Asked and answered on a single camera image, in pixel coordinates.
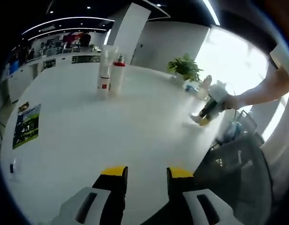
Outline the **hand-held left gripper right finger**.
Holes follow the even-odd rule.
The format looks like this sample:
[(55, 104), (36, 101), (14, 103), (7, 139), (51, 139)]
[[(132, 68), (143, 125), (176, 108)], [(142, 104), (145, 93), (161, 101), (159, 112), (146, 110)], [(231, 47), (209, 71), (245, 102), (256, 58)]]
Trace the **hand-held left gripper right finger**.
[(179, 225), (233, 225), (232, 208), (209, 189), (196, 190), (192, 172), (167, 168), (167, 192)]

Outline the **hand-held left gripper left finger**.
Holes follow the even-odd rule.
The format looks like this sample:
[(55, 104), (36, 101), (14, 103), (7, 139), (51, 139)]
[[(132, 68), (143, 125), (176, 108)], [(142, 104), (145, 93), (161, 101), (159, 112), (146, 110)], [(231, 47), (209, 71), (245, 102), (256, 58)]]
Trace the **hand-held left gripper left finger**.
[(86, 189), (75, 220), (81, 225), (120, 225), (125, 210), (128, 167), (115, 166), (101, 171)]

